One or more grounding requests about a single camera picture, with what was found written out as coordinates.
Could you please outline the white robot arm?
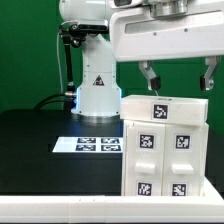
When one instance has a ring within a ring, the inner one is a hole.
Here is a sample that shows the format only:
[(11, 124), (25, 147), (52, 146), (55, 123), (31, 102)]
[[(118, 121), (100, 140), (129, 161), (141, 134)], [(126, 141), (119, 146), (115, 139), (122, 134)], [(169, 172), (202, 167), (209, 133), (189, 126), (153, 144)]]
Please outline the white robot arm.
[(137, 62), (148, 88), (157, 90), (153, 61), (203, 57), (208, 69), (200, 85), (213, 88), (224, 56), (224, 0), (60, 0), (59, 12), (68, 74), (70, 49), (82, 49), (82, 84), (68, 82), (78, 118), (104, 123), (120, 117), (118, 62)]

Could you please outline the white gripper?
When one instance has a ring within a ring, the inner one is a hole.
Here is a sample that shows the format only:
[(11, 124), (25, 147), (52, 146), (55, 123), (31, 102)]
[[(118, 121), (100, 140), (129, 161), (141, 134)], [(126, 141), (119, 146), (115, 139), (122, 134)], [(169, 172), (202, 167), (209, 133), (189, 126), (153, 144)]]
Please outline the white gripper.
[(200, 89), (213, 89), (213, 76), (224, 55), (224, 6), (190, 9), (188, 15), (168, 19), (152, 18), (145, 7), (120, 11), (111, 17), (114, 57), (119, 62), (141, 61), (139, 69), (149, 90), (161, 87), (161, 78), (150, 61), (195, 57), (206, 57), (207, 70), (200, 77)]

